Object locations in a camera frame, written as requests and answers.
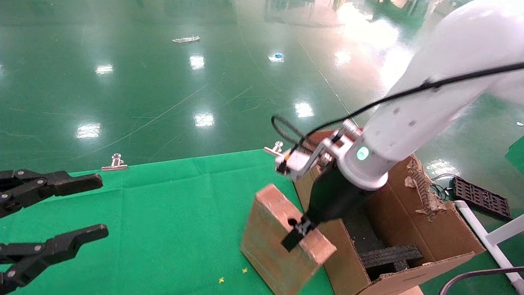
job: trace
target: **green cloth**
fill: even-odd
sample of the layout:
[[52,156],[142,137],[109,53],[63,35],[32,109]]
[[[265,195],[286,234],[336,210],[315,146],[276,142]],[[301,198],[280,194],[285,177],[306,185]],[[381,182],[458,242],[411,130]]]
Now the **green cloth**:
[[[247,151],[101,175],[102,189],[52,197],[0,219],[5,244],[98,223],[109,229],[107,238],[85,244],[76,258],[49,267],[15,294],[271,294],[239,250],[258,190],[273,183],[300,208],[271,156]],[[302,293],[333,293],[323,268]]]
[[509,147],[506,159],[524,174],[524,136]]

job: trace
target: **metal binder clip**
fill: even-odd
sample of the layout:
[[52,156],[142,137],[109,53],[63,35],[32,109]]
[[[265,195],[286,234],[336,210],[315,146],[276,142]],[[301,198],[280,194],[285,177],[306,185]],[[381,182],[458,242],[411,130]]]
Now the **metal binder clip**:
[[124,160],[121,159],[122,155],[116,153],[111,158],[111,166],[102,167],[102,171],[115,171],[115,170],[126,170],[127,165],[124,165]]
[[280,157],[282,156],[282,154],[280,152],[282,152],[282,146],[284,145],[283,142],[281,141],[277,141],[275,142],[275,147],[270,149],[268,147],[264,147],[264,152],[272,155],[272,156],[275,156],[275,157]]

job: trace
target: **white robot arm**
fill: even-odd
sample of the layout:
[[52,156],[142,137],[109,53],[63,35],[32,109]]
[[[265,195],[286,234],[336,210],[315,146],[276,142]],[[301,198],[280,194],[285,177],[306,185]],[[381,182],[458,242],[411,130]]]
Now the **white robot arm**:
[[[449,77],[524,61],[524,1],[475,0],[450,13],[415,54],[390,93]],[[524,71],[444,84],[381,105],[362,130],[345,120],[309,155],[289,150],[276,156],[278,172],[296,180],[320,157],[335,161],[313,184],[308,211],[282,241],[290,251],[319,223],[342,217],[381,188],[388,171],[426,144],[483,93],[524,103]],[[345,134],[355,138],[350,140]],[[333,137],[340,138],[342,146]]]

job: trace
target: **open cardboard box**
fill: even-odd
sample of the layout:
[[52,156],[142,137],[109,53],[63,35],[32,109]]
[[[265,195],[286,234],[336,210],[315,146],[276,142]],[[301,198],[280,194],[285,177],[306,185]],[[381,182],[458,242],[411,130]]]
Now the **open cardboard box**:
[[[312,139],[320,142],[332,132],[318,132]],[[337,248],[324,264],[336,295],[398,295],[485,251],[453,203],[446,203],[447,210],[438,212],[431,222],[427,215],[416,212],[423,205],[417,190],[405,186],[408,162],[393,167],[387,184],[367,201],[365,209],[375,234],[388,247],[416,245],[424,259],[410,269],[370,281],[342,221],[321,224],[320,231]],[[319,168],[314,167],[294,184],[304,211],[319,175]]]

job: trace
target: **black plastic tray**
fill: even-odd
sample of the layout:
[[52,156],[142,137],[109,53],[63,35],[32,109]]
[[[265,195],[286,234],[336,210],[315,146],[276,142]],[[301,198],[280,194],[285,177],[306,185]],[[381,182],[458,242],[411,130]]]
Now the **black plastic tray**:
[[510,221],[513,219],[506,198],[458,177],[450,180],[450,187],[453,188],[455,199],[465,201],[468,206],[475,207],[502,220]]

